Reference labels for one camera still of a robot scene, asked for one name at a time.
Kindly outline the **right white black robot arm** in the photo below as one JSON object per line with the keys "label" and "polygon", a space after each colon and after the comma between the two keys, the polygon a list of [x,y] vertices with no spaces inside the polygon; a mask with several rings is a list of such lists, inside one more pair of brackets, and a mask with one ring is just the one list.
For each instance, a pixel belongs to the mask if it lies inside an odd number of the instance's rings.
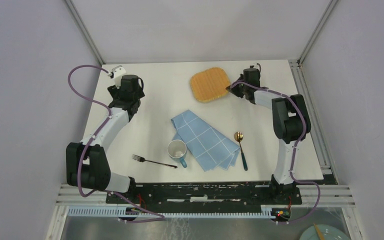
{"label": "right white black robot arm", "polygon": [[269,184],[269,199],[282,204],[296,189],[294,166],[299,144],[311,131],[307,106],[301,94],[287,95],[261,86],[261,70],[251,65],[240,77],[226,87],[229,93],[245,98],[254,105],[272,110],[272,124],[278,138],[278,156]]}

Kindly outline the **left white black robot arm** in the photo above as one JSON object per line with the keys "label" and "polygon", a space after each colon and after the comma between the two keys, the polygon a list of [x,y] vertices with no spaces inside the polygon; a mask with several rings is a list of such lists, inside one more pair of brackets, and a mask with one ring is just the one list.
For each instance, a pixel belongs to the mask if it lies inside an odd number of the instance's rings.
{"label": "left white black robot arm", "polygon": [[143,80],[134,74],[123,75],[120,86],[108,87],[112,102],[109,115],[89,136],[66,147],[66,180],[70,186],[95,191],[118,192],[118,197],[129,204],[136,200],[138,191],[134,179],[111,171],[106,152],[112,142],[138,112],[140,99],[145,96]]}

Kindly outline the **blue checked cloth napkin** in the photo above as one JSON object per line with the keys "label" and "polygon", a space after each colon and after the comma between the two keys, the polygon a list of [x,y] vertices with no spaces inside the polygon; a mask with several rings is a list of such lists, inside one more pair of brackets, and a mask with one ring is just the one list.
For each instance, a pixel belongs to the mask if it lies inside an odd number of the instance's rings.
{"label": "blue checked cloth napkin", "polygon": [[227,171],[234,167],[240,147],[191,110],[173,118],[171,123],[176,131],[174,140],[181,140],[203,171],[220,168]]}

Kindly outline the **woven bamboo placemat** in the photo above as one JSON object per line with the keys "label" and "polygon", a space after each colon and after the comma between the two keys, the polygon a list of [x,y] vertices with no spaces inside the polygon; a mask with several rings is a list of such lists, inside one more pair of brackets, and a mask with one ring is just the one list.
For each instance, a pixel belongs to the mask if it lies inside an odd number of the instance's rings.
{"label": "woven bamboo placemat", "polygon": [[189,85],[198,102],[208,103],[225,96],[231,81],[222,68],[212,67],[194,74]]}

